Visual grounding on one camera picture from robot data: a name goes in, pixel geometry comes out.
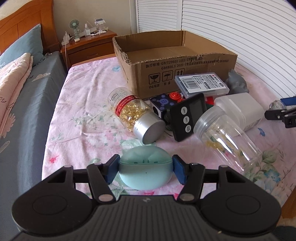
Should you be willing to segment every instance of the silver lid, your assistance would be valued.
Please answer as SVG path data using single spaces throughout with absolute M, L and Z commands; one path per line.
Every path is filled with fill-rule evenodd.
M 201 139 L 203 133 L 208 129 L 208 127 L 222 115 L 225 115 L 225 111 L 222 110 L 219 106 L 214 105 L 205 113 L 203 113 L 202 116 L 198 119 L 193 128 L 193 133 L 197 136 L 198 139 Z
M 144 145 L 156 141 L 165 130 L 165 122 L 153 112 L 147 112 L 142 115 L 133 128 L 135 136 L 143 142 Z

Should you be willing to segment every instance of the clear plastic jar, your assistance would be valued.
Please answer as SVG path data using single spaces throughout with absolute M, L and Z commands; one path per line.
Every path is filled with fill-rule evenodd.
M 250 168 L 262 155 L 219 106 L 208 109 L 195 124 L 193 132 L 206 146 L 218 152 L 223 163 L 239 173 Z
M 165 122 L 127 88 L 113 90 L 108 96 L 108 104 L 122 124 L 144 144 L 156 141 L 164 132 Z

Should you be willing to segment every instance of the wooden headboard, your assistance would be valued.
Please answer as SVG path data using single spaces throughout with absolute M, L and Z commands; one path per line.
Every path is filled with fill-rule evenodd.
M 53 18 L 53 0 L 33 0 L 0 20 L 0 54 L 39 23 L 43 53 L 59 51 Z

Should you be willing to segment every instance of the cable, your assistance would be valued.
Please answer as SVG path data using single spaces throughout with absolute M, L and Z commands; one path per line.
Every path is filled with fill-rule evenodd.
M 65 44 L 65 58 L 66 58 L 66 67 L 69 72 L 68 63 L 67 63 L 67 48 L 66 47 L 67 47 L 67 38 L 66 38 L 66 44 Z
M 89 25 L 93 28 L 93 26 L 92 26 L 92 24 L 89 22 L 89 21 L 87 21 L 88 23 L 89 23 Z
M 47 57 L 48 55 L 52 55 L 52 53 L 46 53 L 46 54 L 44 55 L 44 57 L 45 57 L 44 60 L 46 60 L 46 57 Z

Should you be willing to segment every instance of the blue bedsheet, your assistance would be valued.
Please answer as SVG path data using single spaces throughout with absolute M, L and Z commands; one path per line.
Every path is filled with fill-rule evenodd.
M 13 122 L 0 138 L 0 240 L 17 233 L 11 216 L 15 199 L 41 181 L 48 129 L 67 71 L 59 52 L 32 68 L 10 112 Z

